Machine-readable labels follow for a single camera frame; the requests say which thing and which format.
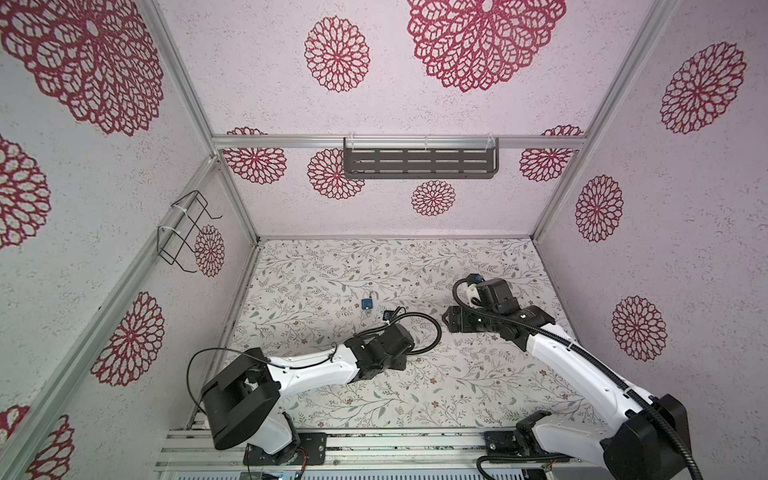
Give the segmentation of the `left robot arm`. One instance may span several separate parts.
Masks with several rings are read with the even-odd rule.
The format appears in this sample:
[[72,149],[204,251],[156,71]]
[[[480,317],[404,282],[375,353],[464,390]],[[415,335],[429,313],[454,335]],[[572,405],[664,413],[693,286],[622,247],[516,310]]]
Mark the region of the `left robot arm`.
[[281,398],[402,370],[414,346],[408,330],[392,324],[314,354],[283,358],[267,357],[259,348],[246,350],[201,390],[214,448],[251,445],[273,463],[287,463],[301,440],[290,415],[278,407]]

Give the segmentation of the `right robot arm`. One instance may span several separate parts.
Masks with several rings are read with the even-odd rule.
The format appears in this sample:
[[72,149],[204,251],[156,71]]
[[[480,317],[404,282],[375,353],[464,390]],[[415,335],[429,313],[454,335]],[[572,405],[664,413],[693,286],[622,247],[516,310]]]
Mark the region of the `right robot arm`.
[[488,332],[514,343],[570,384],[604,425],[581,427],[537,411],[519,421],[510,447],[489,449],[485,464],[582,461],[615,479],[676,479],[703,473],[692,452],[687,410],[675,397],[656,396],[616,373],[569,336],[537,306],[521,307],[503,279],[470,274],[451,289],[443,321],[453,333]]

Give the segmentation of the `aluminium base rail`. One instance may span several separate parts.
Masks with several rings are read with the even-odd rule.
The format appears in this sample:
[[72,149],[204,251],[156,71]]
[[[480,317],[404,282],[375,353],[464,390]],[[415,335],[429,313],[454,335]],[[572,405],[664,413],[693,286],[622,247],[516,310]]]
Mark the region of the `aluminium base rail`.
[[[326,433],[325,463],[309,466],[323,470],[472,468],[486,454],[482,434],[511,428],[415,428],[415,429],[300,429]],[[152,467],[155,473],[238,471],[245,448],[217,450],[210,432],[203,429],[172,430],[167,434]]]

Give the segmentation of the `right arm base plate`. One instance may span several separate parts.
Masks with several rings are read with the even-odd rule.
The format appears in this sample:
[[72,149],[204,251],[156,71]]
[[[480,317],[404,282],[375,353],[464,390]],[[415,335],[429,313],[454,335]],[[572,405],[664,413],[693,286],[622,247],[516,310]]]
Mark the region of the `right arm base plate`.
[[501,463],[551,463],[569,461],[570,456],[543,451],[533,440],[517,430],[493,430],[482,434],[486,457]]

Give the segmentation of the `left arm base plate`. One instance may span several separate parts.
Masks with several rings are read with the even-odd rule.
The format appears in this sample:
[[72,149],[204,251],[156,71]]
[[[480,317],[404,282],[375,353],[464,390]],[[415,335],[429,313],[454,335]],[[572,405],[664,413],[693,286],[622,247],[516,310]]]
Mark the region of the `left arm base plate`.
[[287,447],[275,454],[268,454],[260,447],[247,444],[243,457],[246,467],[263,466],[319,466],[325,463],[327,453],[326,433],[302,433]]

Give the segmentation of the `dark metal wall shelf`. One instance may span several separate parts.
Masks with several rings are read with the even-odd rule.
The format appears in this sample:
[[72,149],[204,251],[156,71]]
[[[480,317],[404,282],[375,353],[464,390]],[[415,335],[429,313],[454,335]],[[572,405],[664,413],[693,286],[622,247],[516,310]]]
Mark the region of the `dark metal wall shelf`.
[[418,148],[357,146],[343,139],[343,174],[351,180],[485,180],[499,171],[499,149],[425,145]]

